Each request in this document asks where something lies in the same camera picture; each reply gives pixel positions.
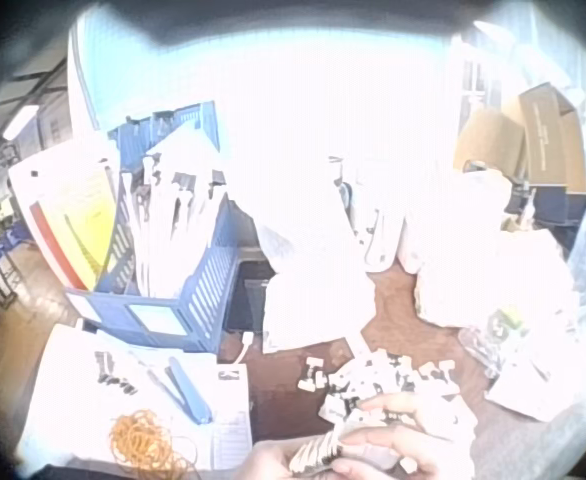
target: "wall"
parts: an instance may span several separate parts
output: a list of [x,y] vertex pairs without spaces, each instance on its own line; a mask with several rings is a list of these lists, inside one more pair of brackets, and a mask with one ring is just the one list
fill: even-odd
[[[66,71],[62,72],[56,83],[66,84],[66,76]],[[42,97],[37,117],[24,127],[15,143],[20,157],[24,159],[72,137],[69,97],[67,92],[58,92]]]

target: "wooden floor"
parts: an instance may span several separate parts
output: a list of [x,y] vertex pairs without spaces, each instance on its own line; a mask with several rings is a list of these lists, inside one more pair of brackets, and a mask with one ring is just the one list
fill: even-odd
[[51,329],[74,325],[77,313],[37,247],[21,244],[10,255],[23,276],[9,277],[17,299],[7,310],[0,307],[0,439],[12,450]]

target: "ceiling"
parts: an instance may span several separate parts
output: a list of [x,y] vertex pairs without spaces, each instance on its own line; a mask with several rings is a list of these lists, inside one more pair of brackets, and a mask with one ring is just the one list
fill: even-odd
[[47,97],[66,91],[67,42],[67,35],[54,39],[0,86],[0,139],[23,105],[41,105]]

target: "blue stapler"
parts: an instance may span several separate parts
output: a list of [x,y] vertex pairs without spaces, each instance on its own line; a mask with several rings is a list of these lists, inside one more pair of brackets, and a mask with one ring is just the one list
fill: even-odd
[[169,358],[169,368],[167,370],[169,377],[171,377],[171,380],[180,392],[186,413],[198,425],[211,423],[213,421],[211,409],[182,369],[180,362],[174,357]]

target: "wooden table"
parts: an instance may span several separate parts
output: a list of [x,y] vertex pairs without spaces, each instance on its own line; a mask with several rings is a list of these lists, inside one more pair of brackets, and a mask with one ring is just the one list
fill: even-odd
[[[563,476],[586,450],[586,399],[542,423],[508,411],[484,399],[489,381],[484,367],[466,353],[457,329],[440,328],[417,318],[415,277],[395,264],[371,275],[376,284],[375,318],[363,330],[371,350],[410,355],[413,365],[453,359],[453,378],[479,424],[472,455],[476,478],[537,479]],[[241,350],[240,335],[226,335],[220,361],[232,361]],[[245,362],[249,368],[252,425],[255,441],[321,434],[332,426],[317,412],[324,393],[297,389],[308,356],[323,358],[324,370],[338,369],[351,358],[344,340],[263,355],[254,342]]]

